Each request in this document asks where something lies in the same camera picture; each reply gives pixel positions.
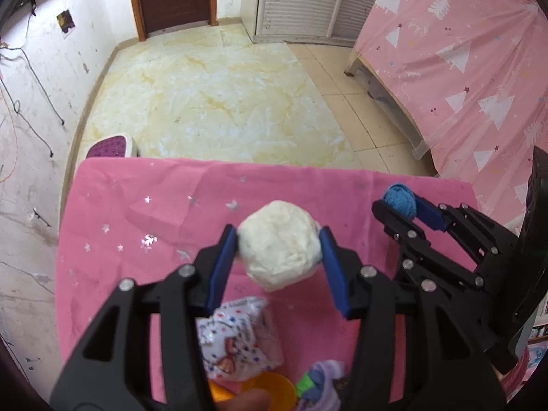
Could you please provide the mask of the left hand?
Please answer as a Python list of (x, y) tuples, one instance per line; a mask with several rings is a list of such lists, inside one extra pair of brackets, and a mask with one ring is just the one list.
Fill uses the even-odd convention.
[(267, 411), (270, 397), (265, 390), (247, 390), (224, 402), (217, 404), (218, 411)]

